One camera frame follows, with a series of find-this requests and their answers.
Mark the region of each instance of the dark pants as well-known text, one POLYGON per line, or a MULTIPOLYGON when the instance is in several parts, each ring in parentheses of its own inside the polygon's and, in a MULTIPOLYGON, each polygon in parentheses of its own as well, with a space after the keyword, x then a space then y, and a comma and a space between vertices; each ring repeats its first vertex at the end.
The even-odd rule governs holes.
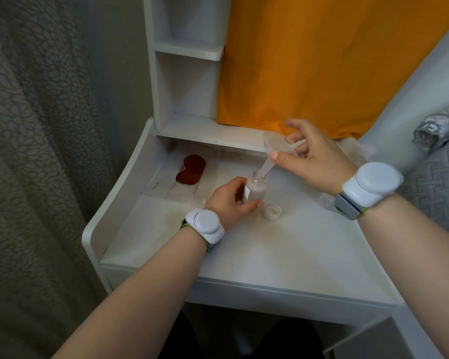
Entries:
MULTIPOLYGON (((158 358, 182 357, 201 358, 201 350, 191 323, 180 312, 158 358)), ((319 337, 311 324, 304 319, 287 318, 273 326, 246 358, 323 359, 324 355, 319 337)))

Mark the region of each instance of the forearm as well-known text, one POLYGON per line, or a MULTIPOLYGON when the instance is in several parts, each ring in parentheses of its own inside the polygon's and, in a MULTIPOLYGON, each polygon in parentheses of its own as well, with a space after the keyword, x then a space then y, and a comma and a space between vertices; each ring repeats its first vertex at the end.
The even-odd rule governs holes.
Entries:
POLYGON ((449 358, 449 233, 397 194, 366 211, 359 224, 416 318, 449 358))
POLYGON ((205 252, 203 238, 184 227, 96 308, 54 358, 156 358, 205 252))

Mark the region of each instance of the hand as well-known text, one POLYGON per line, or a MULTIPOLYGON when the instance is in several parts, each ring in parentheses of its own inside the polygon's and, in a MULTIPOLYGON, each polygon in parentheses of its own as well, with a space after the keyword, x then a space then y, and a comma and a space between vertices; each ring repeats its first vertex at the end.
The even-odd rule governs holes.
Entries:
POLYGON ((296 175, 301 176, 312 187, 336 195, 342 190, 343 184, 358 170, 338 145, 325 136, 308 120, 290 119, 284 121, 288 127, 298 131, 287 136, 287 141, 296 143, 306 139, 306 142, 296 149, 299 158, 281 151, 272 151, 271 160, 296 175))
POLYGON ((261 200, 250 201, 243 205, 236 203, 240 200, 238 197, 239 191, 241 189, 241 194, 243 193, 245 184, 246 178, 240 176, 234 178, 229 183, 217 188, 204 207, 204 209, 212 210, 218 214, 225 231, 231 229, 236 223, 263 204, 261 200))

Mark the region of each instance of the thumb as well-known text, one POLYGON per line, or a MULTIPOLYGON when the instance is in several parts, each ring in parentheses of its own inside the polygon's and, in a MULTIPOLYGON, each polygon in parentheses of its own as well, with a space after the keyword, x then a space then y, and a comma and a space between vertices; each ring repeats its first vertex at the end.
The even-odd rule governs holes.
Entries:
POLYGON ((250 215, 252 212, 257 210, 257 208, 259 208, 260 205, 262 205, 262 204, 263 204, 263 202, 261 200, 253 200, 246 204, 240 205, 240 206, 238 206, 239 214, 242 217, 250 215))
POLYGON ((306 164, 306 160, 296 157, 288 152, 283 151, 271 151, 269 158, 276 164, 293 172, 296 175, 303 174, 303 168, 306 164))

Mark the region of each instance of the orange fabric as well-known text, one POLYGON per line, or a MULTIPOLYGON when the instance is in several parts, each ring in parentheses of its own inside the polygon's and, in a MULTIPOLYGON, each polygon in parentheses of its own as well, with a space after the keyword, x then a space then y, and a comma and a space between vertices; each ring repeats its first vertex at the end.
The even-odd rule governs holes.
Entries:
POLYGON ((449 29, 449 0, 233 0, 217 122, 359 138, 449 29))

